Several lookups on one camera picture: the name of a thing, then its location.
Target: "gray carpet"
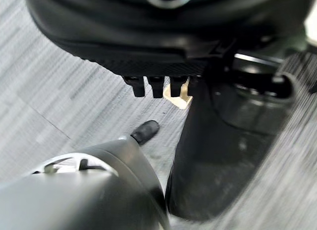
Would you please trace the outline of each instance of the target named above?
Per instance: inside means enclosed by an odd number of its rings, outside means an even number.
[[[317,59],[282,68],[299,80],[290,120],[252,183],[222,216],[175,230],[317,229]],[[35,27],[23,0],[0,0],[0,181],[61,153],[113,140],[149,119],[161,131],[142,150],[163,188],[186,117],[165,99],[135,98],[122,79],[62,51]]]

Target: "floor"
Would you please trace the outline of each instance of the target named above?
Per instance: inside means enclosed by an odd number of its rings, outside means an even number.
[[[299,80],[291,117],[252,183],[208,223],[171,218],[175,230],[317,229],[317,96],[308,93],[317,58],[294,56],[282,68]],[[122,79],[64,52],[35,27],[24,0],[0,0],[0,181],[61,153],[129,134],[149,119],[161,125],[143,152],[163,188],[186,117],[146,86],[135,98]]]

